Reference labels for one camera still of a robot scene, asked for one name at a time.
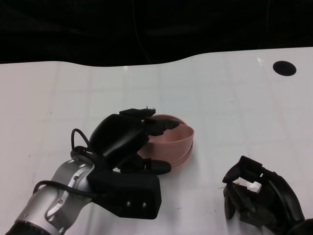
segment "round hole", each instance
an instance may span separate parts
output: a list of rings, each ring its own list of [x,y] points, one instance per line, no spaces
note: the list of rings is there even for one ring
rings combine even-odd
[[[273,64],[276,73],[282,76],[292,76],[297,72],[296,67],[287,61],[277,61]]]

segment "black wire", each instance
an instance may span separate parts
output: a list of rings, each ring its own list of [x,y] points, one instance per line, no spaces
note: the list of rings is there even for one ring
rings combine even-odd
[[[98,194],[98,193],[90,193],[90,192],[81,191],[81,190],[78,190],[75,188],[71,188],[67,185],[61,184],[59,182],[50,181],[50,180],[43,180],[43,181],[38,182],[36,184],[36,186],[34,187],[33,194],[35,194],[38,191],[38,189],[41,185],[53,186],[55,188],[60,188],[60,189],[63,189],[65,191],[68,191],[70,193],[74,193],[76,195],[80,195],[80,196],[84,196],[84,197],[95,198],[98,196],[105,196],[105,194]]]
[[[142,44],[140,42],[139,36],[138,36],[137,26],[136,26],[136,19],[135,19],[135,0],[133,0],[133,21],[134,21],[134,29],[135,29],[135,33],[136,33],[138,44],[139,44],[139,46],[140,46],[144,56],[146,57],[146,60],[148,61],[148,63],[152,64],[148,54],[146,53],[145,49],[143,48],[143,46],[142,46]]]
[[[267,6],[267,12],[266,12],[266,33],[264,34],[264,36],[262,37],[262,40],[260,42],[260,45],[259,45],[259,48],[258,49],[261,49],[261,46],[268,34],[268,16],[269,16],[269,5],[270,5],[270,0],[268,0],[268,6]]]
[[[82,146],[76,146],[75,147],[75,133],[78,132],[80,134],[80,136],[84,139],[84,141],[87,144],[87,148],[86,147],[82,147]],[[84,133],[79,130],[79,129],[73,129],[72,133],[71,133],[71,146],[72,146],[72,151],[71,151],[71,157],[73,158],[74,156],[80,154],[83,155],[84,157],[86,157],[87,159],[91,160],[94,164],[94,167],[96,168],[96,159],[94,157],[94,153],[90,150],[90,143],[89,140],[87,139],[87,137],[84,135]],[[74,193],[76,195],[80,195],[80,196],[84,196],[84,197],[91,197],[91,198],[95,198],[98,196],[104,196],[104,194],[98,194],[98,193],[89,193],[89,192],[85,192],[85,191],[81,191],[75,188],[71,188],[67,185],[61,184],[59,182],[55,182],[55,181],[51,181],[51,180],[43,180],[40,181],[39,183],[37,183],[34,187],[33,190],[33,194],[35,194],[39,187],[41,185],[48,185],[48,186],[53,186],[55,188],[60,188],[63,189],[65,191],[68,191],[70,193]]]
[[[75,129],[72,130],[72,134],[71,134],[71,137],[70,137],[71,145],[72,145],[72,150],[73,150],[74,147],[75,147],[75,140],[74,140],[74,137],[75,137],[75,133],[76,133],[76,132],[78,132],[78,133],[80,134],[80,136],[81,136],[81,137],[84,139],[84,141],[86,142],[87,148],[89,148],[90,143],[89,143],[89,140],[87,139],[87,137],[84,135],[84,133],[83,133],[81,130],[75,128]]]

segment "robotic hand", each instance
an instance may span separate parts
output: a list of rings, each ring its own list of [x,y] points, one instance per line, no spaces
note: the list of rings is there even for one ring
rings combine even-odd
[[[63,235],[81,209],[94,202],[119,217],[154,219],[161,205],[156,175],[168,162],[142,159],[137,151],[149,135],[162,135],[179,121],[152,117],[155,109],[130,109],[104,119],[90,141],[78,129],[71,136],[71,160],[51,181],[36,184],[33,196],[7,235]],[[75,146],[78,132],[87,147]]]
[[[233,183],[239,177],[262,185],[252,192]],[[276,235],[311,235],[313,219],[305,220],[300,203],[283,177],[262,167],[262,164],[242,156],[223,179],[225,215],[231,219],[237,210],[240,220],[265,226]]]

